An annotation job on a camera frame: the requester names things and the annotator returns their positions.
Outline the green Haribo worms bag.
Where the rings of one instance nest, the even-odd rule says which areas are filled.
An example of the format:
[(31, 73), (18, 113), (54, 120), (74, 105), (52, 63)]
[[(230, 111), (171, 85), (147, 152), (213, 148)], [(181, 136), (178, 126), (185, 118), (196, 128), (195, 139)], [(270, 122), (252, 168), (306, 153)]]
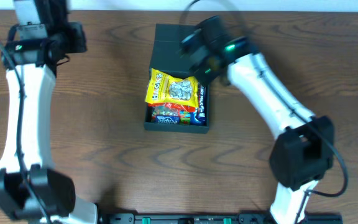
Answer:
[(155, 117), (158, 115), (178, 116), (180, 118), (179, 124), (189, 125), (191, 113), (183, 110), (173, 110), (164, 106), (157, 106), (152, 108), (151, 122), (155, 122)]

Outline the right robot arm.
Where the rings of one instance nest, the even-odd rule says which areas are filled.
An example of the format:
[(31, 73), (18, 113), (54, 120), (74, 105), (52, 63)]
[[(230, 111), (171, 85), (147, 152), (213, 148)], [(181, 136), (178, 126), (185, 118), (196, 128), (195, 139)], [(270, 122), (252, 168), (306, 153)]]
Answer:
[(178, 31), (192, 74), (203, 84), (224, 76), (251, 102), (275, 140), (269, 166), (278, 185), (271, 223), (302, 223), (318, 182), (332, 168), (334, 126), (302, 105), (247, 37), (234, 38), (218, 16)]

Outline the blue Eclipse mints tin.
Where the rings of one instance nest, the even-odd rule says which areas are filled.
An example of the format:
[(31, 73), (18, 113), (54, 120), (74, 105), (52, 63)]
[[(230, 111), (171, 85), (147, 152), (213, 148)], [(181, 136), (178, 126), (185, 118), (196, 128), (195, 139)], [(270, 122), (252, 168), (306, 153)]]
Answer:
[(179, 124), (180, 118), (178, 116), (158, 115), (155, 117), (155, 122), (161, 124)]

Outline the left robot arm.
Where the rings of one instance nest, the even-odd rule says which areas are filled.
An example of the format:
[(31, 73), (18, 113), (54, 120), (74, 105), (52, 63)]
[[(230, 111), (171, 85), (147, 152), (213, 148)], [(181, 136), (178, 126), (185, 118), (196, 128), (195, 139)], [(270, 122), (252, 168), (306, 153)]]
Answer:
[(57, 68), (86, 51), (67, 0), (14, 2), (17, 24), (0, 43), (9, 87), (9, 115), (0, 159), (0, 209), (12, 221), (96, 223), (98, 208), (79, 198), (71, 178), (54, 168), (50, 106)]

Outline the red Hacks candy bag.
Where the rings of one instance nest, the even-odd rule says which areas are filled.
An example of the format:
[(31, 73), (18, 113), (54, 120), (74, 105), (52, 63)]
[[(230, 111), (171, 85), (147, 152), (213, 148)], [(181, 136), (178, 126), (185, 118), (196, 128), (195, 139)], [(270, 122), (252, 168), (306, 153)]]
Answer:
[(180, 111), (183, 110), (183, 111), (187, 111), (189, 113), (194, 113), (196, 111), (195, 107), (187, 106), (187, 105), (179, 105), (176, 103), (154, 103), (154, 104), (148, 103), (148, 106), (149, 107), (164, 106), (169, 109), (180, 110)]

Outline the Dairy Milk chocolate bar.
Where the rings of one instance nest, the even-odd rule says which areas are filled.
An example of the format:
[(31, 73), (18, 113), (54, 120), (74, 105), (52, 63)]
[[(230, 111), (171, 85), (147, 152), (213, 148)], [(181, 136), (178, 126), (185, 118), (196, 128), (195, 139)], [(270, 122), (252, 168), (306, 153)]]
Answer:
[(198, 112), (205, 114), (205, 99), (206, 99), (206, 91), (205, 87), (202, 85), (199, 85), (199, 93), (198, 93)]

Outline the dark green gift box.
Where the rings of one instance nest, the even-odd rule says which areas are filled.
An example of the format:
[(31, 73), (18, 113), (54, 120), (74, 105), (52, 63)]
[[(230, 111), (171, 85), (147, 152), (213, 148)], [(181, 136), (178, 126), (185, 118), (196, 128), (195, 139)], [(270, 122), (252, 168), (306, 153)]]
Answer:
[[(154, 46), (150, 59), (150, 69), (157, 69), (173, 77), (187, 78), (190, 76), (190, 60), (180, 54), (180, 33), (189, 35), (194, 30), (193, 26), (178, 24), (156, 24)], [(204, 113), (206, 121), (204, 125), (193, 124), (169, 124), (152, 121), (152, 109), (145, 107), (144, 128), (148, 131), (164, 131), (206, 134), (209, 131), (209, 87), (205, 88)]]

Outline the blue Oreo cookie pack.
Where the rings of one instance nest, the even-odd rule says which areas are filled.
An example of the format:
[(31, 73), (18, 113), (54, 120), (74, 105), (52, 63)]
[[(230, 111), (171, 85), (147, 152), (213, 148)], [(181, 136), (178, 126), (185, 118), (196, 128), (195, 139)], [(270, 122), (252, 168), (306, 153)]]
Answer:
[(195, 111), (190, 116), (190, 124), (195, 126), (204, 126), (206, 124), (206, 115)]

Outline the yellow Hacks candy bag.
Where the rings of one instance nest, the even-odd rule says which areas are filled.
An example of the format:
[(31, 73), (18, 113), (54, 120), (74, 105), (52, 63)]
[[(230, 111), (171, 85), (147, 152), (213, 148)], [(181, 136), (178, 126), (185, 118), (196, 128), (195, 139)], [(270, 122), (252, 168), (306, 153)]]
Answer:
[(198, 81), (195, 77), (175, 78), (160, 70), (151, 69), (145, 102), (174, 103), (198, 107)]

